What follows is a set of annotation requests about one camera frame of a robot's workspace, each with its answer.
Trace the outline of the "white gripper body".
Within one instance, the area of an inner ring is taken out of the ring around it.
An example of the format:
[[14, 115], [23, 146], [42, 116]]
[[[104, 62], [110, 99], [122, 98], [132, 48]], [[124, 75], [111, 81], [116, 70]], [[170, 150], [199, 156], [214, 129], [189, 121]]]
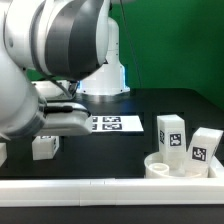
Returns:
[[92, 114], [81, 104], [48, 103], [44, 114], [44, 126], [36, 136], [81, 136], [92, 133]]

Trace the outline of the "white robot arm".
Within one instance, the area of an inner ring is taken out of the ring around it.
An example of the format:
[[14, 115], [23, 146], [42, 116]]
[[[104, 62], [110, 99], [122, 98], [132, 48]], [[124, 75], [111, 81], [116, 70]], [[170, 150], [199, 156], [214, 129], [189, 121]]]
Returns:
[[77, 136], [92, 132], [82, 105], [49, 102], [28, 79], [80, 81], [106, 62], [109, 11], [131, 0], [0, 0], [0, 137]]

